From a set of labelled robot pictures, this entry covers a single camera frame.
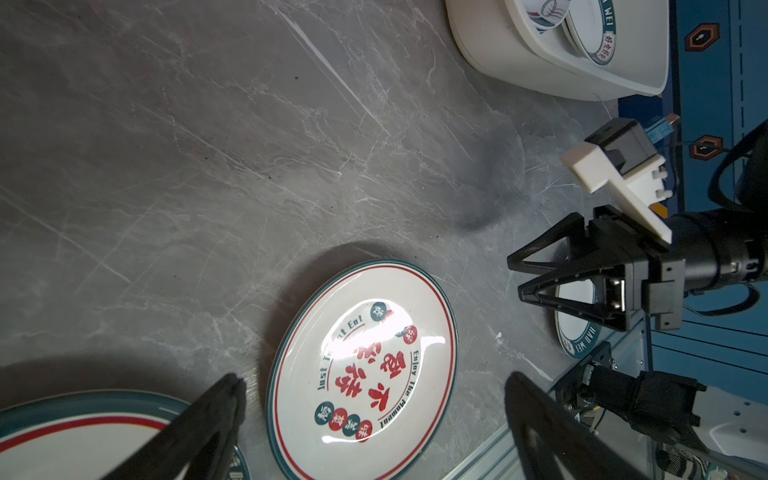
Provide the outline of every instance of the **ceramic plate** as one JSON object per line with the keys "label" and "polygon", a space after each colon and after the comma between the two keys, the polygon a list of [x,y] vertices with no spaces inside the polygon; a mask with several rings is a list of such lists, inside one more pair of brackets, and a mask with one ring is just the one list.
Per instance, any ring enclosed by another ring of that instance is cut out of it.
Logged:
{"label": "ceramic plate", "polygon": [[418,267],[374,260],[306,303],[270,377],[270,445],[288,478],[392,478],[437,429],[458,340],[448,300]]}
{"label": "ceramic plate", "polygon": [[571,0],[524,0],[523,6],[536,28],[545,31],[563,22],[570,3]]}
{"label": "ceramic plate", "polygon": [[[0,477],[96,480],[187,407],[181,400],[153,393],[110,391],[74,393],[7,409],[0,412]],[[250,479],[239,449],[228,478]]]}
{"label": "ceramic plate", "polygon": [[598,65],[608,65],[616,52],[616,16],[612,0],[577,0],[565,25],[571,43]]}
{"label": "ceramic plate", "polygon": [[[556,289],[560,298],[578,300],[584,303],[594,303],[595,288],[590,280],[571,282],[560,285]],[[558,327],[558,338],[565,352],[575,359],[587,355],[592,344],[600,336],[600,324],[582,320],[567,313],[554,311],[554,321]]]}

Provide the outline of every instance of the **teal circle logo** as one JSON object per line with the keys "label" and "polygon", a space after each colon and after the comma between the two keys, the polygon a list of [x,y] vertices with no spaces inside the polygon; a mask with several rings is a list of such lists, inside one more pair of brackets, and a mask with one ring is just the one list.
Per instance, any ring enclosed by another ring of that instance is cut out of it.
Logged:
{"label": "teal circle logo", "polygon": [[352,435],[355,435],[358,430],[360,430],[360,417],[353,413],[347,417],[342,432],[344,432],[344,436],[351,437]]}
{"label": "teal circle logo", "polygon": [[334,408],[331,402],[323,402],[319,404],[315,410],[315,423],[317,425],[325,425],[330,422],[333,410]]}
{"label": "teal circle logo", "polygon": [[386,303],[376,302],[371,307],[371,318],[374,322],[381,322],[386,317]]}

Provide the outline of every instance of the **small bowl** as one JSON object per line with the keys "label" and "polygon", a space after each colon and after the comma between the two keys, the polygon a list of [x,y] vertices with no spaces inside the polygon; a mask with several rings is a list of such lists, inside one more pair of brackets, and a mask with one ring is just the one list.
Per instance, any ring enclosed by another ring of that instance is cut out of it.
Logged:
{"label": "small bowl", "polygon": [[[555,289],[558,298],[594,303],[597,293],[591,280],[565,283]],[[558,329],[558,340],[565,352],[575,358],[585,357],[600,337],[599,323],[588,322],[567,313],[554,312],[554,321]]]}
{"label": "small bowl", "polygon": [[557,27],[568,13],[571,0],[523,0],[528,17],[539,31]]}
{"label": "small bowl", "polygon": [[616,12],[612,0],[582,0],[568,11],[565,31],[573,46],[595,64],[611,63],[616,52]]}

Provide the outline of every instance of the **white plastic tub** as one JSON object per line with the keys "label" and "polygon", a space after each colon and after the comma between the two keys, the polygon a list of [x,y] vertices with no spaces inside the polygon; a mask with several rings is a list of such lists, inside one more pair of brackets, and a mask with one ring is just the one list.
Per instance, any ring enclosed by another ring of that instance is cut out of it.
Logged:
{"label": "white plastic tub", "polygon": [[571,45],[565,25],[536,30],[519,0],[446,0],[458,48],[486,75],[578,100],[661,93],[669,65],[668,0],[613,3],[616,52],[600,66]]}

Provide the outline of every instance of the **gray marble countertop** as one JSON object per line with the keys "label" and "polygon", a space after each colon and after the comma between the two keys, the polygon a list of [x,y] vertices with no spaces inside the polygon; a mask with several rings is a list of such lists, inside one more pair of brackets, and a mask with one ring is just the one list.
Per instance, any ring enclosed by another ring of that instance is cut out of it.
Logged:
{"label": "gray marble countertop", "polygon": [[505,422],[518,369],[571,364],[505,258],[582,192],[558,158],[615,104],[474,71],[438,0],[8,0],[2,35],[0,406],[79,389],[194,399],[248,383],[254,478],[274,353],[335,273],[396,257],[458,324],[445,419],[406,478]]}

